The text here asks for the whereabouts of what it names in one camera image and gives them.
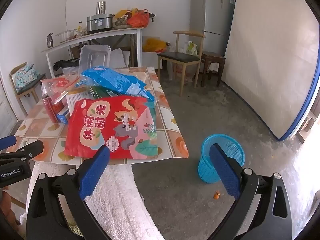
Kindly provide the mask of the clear plastic container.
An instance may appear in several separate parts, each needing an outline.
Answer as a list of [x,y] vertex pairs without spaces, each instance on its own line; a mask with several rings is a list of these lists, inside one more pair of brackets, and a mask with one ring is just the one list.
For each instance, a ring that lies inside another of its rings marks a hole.
[[108,45],[84,45],[80,51],[79,74],[94,67],[110,66],[111,47]]

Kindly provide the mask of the green plastic bottle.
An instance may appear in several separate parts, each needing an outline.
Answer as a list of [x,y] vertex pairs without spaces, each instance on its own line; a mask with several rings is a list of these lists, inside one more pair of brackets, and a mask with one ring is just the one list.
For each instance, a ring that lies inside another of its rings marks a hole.
[[114,92],[102,86],[86,86],[90,99],[101,99],[119,96],[119,93]]

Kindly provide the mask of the floral cushion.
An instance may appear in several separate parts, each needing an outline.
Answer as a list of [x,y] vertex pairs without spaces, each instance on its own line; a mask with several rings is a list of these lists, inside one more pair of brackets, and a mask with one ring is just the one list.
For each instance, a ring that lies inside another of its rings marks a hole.
[[39,72],[34,68],[33,64],[23,66],[14,76],[15,88],[17,90],[24,88],[26,85],[36,80],[39,75]]

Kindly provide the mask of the grey refrigerator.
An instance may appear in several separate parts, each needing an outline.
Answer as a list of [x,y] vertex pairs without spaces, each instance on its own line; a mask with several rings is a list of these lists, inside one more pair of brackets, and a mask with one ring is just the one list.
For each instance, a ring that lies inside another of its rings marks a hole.
[[234,0],[190,0],[189,29],[202,33],[203,50],[225,55],[234,12]]

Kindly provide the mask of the blue white small box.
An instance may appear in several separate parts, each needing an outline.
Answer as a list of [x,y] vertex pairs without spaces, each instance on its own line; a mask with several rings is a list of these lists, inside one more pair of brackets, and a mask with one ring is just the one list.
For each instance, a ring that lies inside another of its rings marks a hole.
[[60,123],[63,124],[68,124],[69,123],[69,119],[70,119],[70,113],[69,113],[69,109],[68,106],[65,106],[63,109],[61,109],[58,113],[57,113],[57,120]]

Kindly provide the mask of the blue waste basket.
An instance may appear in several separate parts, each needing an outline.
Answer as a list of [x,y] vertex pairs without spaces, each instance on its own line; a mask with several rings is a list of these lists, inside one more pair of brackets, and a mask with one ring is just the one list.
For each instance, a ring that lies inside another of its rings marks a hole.
[[222,152],[227,157],[235,159],[240,166],[245,163],[245,153],[242,146],[232,137],[225,134],[208,136],[201,146],[201,157],[198,165],[198,175],[206,183],[215,183],[220,180],[219,171],[227,168],[227,162]]

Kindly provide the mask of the clear red printed bag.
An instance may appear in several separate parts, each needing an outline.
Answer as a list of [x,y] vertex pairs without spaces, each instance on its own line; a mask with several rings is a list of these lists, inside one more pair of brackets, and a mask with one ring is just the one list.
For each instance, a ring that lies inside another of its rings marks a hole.
[[56,104],[74,87],[79,77],[78,74],[69,74],[52,79],[43,79],[41,80],[42,88],[44,89],[44,93],[51,98],[54,104]]

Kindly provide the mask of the steel cup holder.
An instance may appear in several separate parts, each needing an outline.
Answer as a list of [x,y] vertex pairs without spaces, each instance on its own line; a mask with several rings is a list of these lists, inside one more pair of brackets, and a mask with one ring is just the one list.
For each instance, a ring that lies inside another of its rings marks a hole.
[[101,15],[106,13],[106,2],[99,1],[96,3],[96,14]]

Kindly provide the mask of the wooden chair with cushion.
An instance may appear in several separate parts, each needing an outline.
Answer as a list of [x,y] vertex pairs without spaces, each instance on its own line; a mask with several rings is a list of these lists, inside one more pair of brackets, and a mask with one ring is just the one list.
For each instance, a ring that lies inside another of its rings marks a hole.
[[22,88],[20,90],[17,90],[15,88],[15,85],[14,85],[14,76],[15,76],[16,72],[19,69],[21,69],[23,66],[25,66],[27,64],[28,64],[27,62],[25,62],[23,64],[20,64],[19,66],[17,66],[14,69],[12,69],[11,72],[9,73],[9,80],[10,80],[11,86],[14,89],[15,97],[16,97],[16,99],[17,99],[17,101],[19,103],[19,106],[20,106],[20,108],[23,111],[23,114],[25,116],[27,115],[27,111],[25,110],[25,107],[24,107],[23,103],[21,102],[21,98],[24,97],[24,96],[32,96],[34,98],[35,102],[38,103],[39,97],[37,96],[35,88],[36,88],[37,85],[39,85],[41,83],[41,80],[46,78],[45,74],[40,74],[39,77],[36,80],[34,80],[33,82],[29,83],[24,88]]

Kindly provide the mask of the small steel canister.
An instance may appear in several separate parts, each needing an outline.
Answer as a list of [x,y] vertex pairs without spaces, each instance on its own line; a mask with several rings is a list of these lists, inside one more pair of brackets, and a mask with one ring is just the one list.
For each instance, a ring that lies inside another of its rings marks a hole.
[[53,43],[53,33],[49,33],[47,35],[47,48],[52,48],[54,46]]

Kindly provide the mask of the red drink can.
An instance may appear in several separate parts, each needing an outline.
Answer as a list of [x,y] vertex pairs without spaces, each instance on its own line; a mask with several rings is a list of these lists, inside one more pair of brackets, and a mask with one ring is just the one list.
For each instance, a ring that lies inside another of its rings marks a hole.
[[59,123],[57,114],[63,109],[63,103],[54,103],[48,94],[42,96],[42,102],[52,123]]

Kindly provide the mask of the white yellow medicine box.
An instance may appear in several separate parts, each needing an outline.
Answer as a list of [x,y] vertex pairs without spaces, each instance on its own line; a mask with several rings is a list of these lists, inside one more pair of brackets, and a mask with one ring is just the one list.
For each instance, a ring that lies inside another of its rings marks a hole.
[[68,91],[66,94],[66,100],[70,115],[73,113],[75,103],[82,99],[93,99],[92,94],[87,88],[77,88]]

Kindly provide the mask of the black bag under table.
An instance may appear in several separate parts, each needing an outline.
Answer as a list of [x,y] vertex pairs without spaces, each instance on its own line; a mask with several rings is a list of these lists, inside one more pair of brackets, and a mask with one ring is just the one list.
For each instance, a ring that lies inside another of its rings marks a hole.
[[54,63],[53,70],[58,71],[60,68],[78,67],[79,59],[60,60]]

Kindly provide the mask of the patterned tablecloth table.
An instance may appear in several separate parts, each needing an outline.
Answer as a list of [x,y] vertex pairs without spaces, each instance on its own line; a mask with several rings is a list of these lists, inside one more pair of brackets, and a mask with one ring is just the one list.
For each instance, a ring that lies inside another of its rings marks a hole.
[[[156,132],[158,154],[144,156],[140,154],[134,159],[114,159],[110,164],[137,164],[158,161],[169,158],[188,158],[189,152],[170,109],[163,89],[152,67],[118,68],[116,71],[134,75],[138,78],[145,73],[146,88],[155,96]],[[67,125],[51,122],[42,101],[29,112],[27,117],[15,133],[16,144],[6,149],[7,152],[15,152],[19,148],[38,139],[43,141],[44,151],[34,158],[35,161],[45,161],[54,164],[80,165],[84,158],[68,157],[64,155],[65,140],[67,137]]]

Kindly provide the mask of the steel rice cooker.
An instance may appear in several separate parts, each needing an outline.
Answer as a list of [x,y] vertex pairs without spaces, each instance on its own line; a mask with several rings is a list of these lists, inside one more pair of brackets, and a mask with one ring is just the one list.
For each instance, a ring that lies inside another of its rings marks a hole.
[[111,30],[113,27],[112,14],[98,14],[87,18],[87,32],[97,33],[100,31]]

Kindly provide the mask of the white mattress blue edge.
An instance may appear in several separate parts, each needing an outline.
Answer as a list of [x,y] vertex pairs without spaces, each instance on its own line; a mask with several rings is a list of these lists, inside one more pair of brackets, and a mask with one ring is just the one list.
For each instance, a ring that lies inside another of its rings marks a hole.
[[277,140],[293,136],[319,91],[319,22],[306,0],[235,0],[222,79]]

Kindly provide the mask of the white sack under table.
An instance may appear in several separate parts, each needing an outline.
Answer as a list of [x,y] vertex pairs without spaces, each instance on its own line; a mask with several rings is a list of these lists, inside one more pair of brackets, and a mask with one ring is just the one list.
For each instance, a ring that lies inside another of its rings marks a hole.
[[110,55],[111,68],[127,68],[129,66],[130,52],[120,48],[112,50]]

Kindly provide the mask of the wooden chair dark seat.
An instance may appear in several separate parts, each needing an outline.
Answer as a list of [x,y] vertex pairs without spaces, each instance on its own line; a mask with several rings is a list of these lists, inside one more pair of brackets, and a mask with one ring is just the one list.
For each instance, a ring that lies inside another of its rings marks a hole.
[[[191,65],[197,65],[197,70],[195,74],[194,79],[194,87],[197,86],[197,81],[199,77],[200,72],[200,65],[201,65],[201,59],[202,59],[202,51],[203,51],[203,42],[205,39],[205,35],[196,31],[174,31],[173,34],[176,35],[176,45],[175,45],[175,51],[173,52],[163,52],[159,53],[158,56],[158,62],[157,62],[157,77],[160,81],[161,79],[161,62],[162,60],[166,60],[168,62],[171,62],[174,64],[174,74],[176,74],[176,67],[177,65],[182,66],[182,74],[181,74],[181,84],[180,84],[180,96],[183,94],[183,86],[184,86],[184,80],[185,80],[185,71],[188,66]],[[179,37],[180,35],[186,35],[191,37],[198,37],[200,38],[200,50],[199,55],[189,55],[186,53],[181,53],[178,51],[178,45],[179,45]]]

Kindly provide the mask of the red snack bag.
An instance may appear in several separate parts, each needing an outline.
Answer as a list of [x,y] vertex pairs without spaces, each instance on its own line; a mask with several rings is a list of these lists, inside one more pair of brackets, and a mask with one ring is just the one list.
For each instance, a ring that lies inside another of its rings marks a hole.
[[101,146],[112,159],[150,159],[158,154],[155,103],[120,95],[82,99],[68,123],[65,154],[91,158]]

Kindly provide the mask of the orange peel on floor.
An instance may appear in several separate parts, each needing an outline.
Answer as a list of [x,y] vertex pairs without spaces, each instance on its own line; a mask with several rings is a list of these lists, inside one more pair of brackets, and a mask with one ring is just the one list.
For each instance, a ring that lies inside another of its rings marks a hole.
[[214,199],[219,199],[220,198],[220,192],[219,191],[216,191],[214,196],[213,196]]

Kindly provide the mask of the blue snack bag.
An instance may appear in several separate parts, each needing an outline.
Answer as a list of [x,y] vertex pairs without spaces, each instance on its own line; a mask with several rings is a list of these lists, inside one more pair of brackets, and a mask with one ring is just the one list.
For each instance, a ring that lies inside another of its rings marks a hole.
[[144,89],[146,83],[133,75],[125,75],[111,68],[94,67],[84,70],[75,87],[81,85],[101,86],[121,95],[141,96],[155,101],[155,97]]

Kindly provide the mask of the orange plastic bag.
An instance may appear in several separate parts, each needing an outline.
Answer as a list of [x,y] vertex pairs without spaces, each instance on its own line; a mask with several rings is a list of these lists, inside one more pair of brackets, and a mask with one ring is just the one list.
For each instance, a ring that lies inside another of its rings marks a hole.
[[139,10],[137,8],[129,11],[127,24],[133,28],[145,28],[149,24],[149,11],[147,9]]

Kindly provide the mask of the dark wooden stool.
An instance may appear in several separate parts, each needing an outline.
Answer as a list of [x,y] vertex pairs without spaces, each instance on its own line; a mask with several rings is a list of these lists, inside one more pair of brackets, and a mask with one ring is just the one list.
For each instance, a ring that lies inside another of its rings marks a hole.
[[[222,74],[223,74],[223,70],[224,70],[224,66],[225,66],[225,62],[226,62],[225,57],[223,57],[217,53],[203,51],[202,57],[201,57],[201,62],[204,65],[202,79],[201,79],[201,87],[204,87],[204,83],[205,83],[206,75],[207,75],[208,71],[209,71],[208,80],[210,80],[213,75],[217,76],[216,86],[219,87],[220,82],[221,82],[221,78],[222,78]],[[212,63],[218,64],[217,70],[209,70],[209,67]]]

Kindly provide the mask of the yellow bag under table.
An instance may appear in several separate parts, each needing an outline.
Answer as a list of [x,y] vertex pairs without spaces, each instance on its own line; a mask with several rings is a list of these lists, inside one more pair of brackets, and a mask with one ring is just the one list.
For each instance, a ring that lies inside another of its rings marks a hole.
[[170,43],[160,40],[159,38],[149,37],[143,44],[143,51],[145,53],[155,52],[162,53],[169,49]]

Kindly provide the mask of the white side table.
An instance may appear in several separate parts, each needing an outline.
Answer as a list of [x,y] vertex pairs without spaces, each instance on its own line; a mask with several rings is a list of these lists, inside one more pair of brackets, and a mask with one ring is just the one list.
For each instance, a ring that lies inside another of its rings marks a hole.
[[141,67],[143,63],[143,30],[144,28],[125,28],[125,29],[115,29],[115,30],[108,30],[108,31],[101,31],[98,33],[87,34],[82,37],[77,37],[72,40],[68,40],[53,46],[52,48],[46,49],[43,52],[46,54],[46,59],[50,71],[50,75],[52,78],[55,77],[55,73],[53,70],[53,64],[50,61],[49,54],[62,49],[68,46],[83,43],[90,40],[95,40],[99,38],[106,38],[106,37],[113,37],[113,36],[121,36],[121,35],[136,35],[136,46],[137,46],[137,67]]

